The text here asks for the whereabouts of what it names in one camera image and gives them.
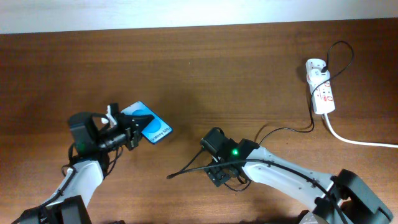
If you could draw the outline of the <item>blue Galaxy smartphone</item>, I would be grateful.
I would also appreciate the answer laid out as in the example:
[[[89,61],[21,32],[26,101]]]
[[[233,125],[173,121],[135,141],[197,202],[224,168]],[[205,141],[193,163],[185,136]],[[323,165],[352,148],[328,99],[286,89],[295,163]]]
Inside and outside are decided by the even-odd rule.
[[[173,129],[143,102],[137,101],[124,108],[122,113],[133,116],[152,115],[154,119],[142,130],[142,135],[151,143],[157,144],[172,133]]]

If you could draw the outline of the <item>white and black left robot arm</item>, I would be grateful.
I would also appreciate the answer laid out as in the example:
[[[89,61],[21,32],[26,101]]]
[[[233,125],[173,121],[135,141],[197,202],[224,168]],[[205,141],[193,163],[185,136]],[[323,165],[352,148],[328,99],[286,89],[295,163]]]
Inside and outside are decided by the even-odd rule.
[[[109,153],[133,150],[142,131],[154,119],[148,115],[114,112],[108,116],[81,112],[68,120],[74,142],[68,150],[69,163],[62,166],[65,176],[44,203],[22,212],[16,223],[90,223],[87,206],[116,161]]]

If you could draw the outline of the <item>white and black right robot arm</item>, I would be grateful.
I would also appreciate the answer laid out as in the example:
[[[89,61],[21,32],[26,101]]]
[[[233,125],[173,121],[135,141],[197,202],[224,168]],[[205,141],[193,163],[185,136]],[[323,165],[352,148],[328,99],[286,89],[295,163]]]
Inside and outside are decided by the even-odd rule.
[[[200,141],[213,159],[205,169],[220,186],[231,178],[268,185],[306,205],[317,223],[390,223],[394,216],[385,203],[354,172],[332,175],[281,159],[258,143],[235,142],[219,127]]]

